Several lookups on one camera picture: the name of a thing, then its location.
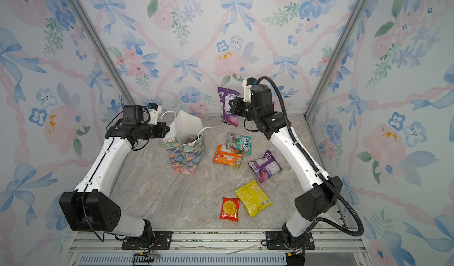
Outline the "large purple snack packet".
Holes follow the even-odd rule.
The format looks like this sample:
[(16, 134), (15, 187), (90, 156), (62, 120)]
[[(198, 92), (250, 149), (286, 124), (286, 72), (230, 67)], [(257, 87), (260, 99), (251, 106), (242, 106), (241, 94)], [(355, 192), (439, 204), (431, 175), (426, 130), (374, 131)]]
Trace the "large purple snack packet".
[(218, 87), (218, 94), (220, 98), (221, 121), (228, 125), (239, 126), (236, 115), (230, 113), (231, 106), (229, 101), (234, 100), (240, 93), (233, 89)]

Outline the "floral paper gift bag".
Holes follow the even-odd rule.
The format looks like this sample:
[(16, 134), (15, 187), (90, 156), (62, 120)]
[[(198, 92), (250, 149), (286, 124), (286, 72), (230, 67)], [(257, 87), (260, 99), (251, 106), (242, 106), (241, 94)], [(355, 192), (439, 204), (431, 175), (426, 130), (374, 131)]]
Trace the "floral paper gift bag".
[(163, 138), (164, 146), (174, 171), (192, 176), (198, 168), (205, 147), (202, 120), (180, 111)]

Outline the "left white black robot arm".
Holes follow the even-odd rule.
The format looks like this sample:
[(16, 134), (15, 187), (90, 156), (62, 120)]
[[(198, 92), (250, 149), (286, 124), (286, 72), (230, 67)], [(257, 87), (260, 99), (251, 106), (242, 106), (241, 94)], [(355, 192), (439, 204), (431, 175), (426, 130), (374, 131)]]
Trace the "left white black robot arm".
[(130, 238), (145, 235), (149, 221), (124, 215), (111, 193), (124, 161), (138, 140), (164, 138), (170, 127), (156, 124), (113, 125), (87, 175), (72, 192), (62, 193), (59, 205), (71, 230), (105, 232)]

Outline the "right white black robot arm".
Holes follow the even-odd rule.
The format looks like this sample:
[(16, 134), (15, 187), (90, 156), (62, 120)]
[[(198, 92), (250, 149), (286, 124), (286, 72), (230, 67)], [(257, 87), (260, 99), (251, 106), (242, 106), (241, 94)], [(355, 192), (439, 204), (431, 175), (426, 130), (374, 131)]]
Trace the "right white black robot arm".
[(316, 224), (334, 224), (323, 214), (336, 205), (338, 197), (333, 191), (342, 189), (342, 181), (320, 168), (298, 139), (285, 113), (276, 112), (273, 105), (254, 106), (242, 98), (229, 101), (229, 105), (231, 114), (256, 123), (257, 130), (279, 149), (295, 172), (303, 194), (294, 200), (296, 211), (283, 225), (281, 240), (289, 249), (305, 246)]

